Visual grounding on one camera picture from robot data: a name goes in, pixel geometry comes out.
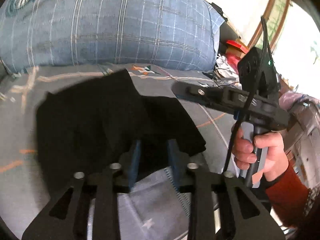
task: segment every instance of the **person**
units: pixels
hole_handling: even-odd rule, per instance
[[[252,176],[253,183],[265,177],[266,193],[284,226],[297,228],[290,239],[320,239],[318,216],[320,215],[320,187],[308,189],[289,164],[284,143],[279,132],[257,135],[253,143],[258,148],[268,147],[263,170]],[[237,132],[232,153],[238,168],[247,170],[257,160],[252,153],[253,144],[243,139],[243,131]]]

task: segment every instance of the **hand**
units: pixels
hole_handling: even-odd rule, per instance
[[[253,145],[242,137],[243,131],[240,128],[236,135],[232,153],[235,156],[235,162],[238,168],[247,170],[249,169],[250,163],[257,161],[257,157],[252,153]],[[252,176],[253,184],[258,182],[263,174],[267,181],[273,181],[287,170],[289,161],[284,153],[283,139],[279,132],[256,135],[253,138],[253,143],[258,148],[268,147],[264,168]]]

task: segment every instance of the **folded black fabric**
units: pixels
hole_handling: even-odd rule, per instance
[[[145,97],[126,70],[48,94],[36,114],[38,161],[50,195],[77,171],[100,172],[142,140],[139,179],[168,165],[165,140],[190,156],[205,141],[176,98]]]

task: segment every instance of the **orange stripe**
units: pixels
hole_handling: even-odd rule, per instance
[[[216,120],[220,119],[221,117],[223,117],[225,114],[226,113],[223,113],[223,114],[219,115],[218,117],[214,118],[213,120],[216,121]],[[200,127],[203,127],[203,126],[207,126],[207,125],[209,125],[211,123],[212,123],[211,121],[205,122],[203,124],[197,125],[197,128],[200,128]]]
[[[21,154],[37,153],[36,150],[23,149],[19,151]]]
[[[23,164],[23,161],[21,161],[21,160],[14,161],[13,163],[10,163],[10,164],[8,164],[6,166],[0,167],[0,173],[3,173],[3,172],[8,171],[8,170],[11,170],[11,169],[13,169],[15,167],[18,167],[18,166],[22,165],[22,164]]]

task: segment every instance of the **silver screw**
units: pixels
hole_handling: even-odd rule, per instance
[[[84,178],[84,173],[83,172],[76,172],[75,174],[73,174],[73,176],[76,179],[83,179]]]
[[[203,91],[203,90],[198,89],[198,93],[199,93],[201,96],[204,96],[204,91]]]
[[[121,169],[121,164],[120,163],[112,163],[112,164],[110,164],[110,169],[119,170],[119,169]]]
[[[187,167],[191,170],[195,170],[195,169],[199,168],[199,165],[196,163],[188,163]]]
[[[227,178],[233,178],[235,176],[231,171],[225,171],[223,175]]]

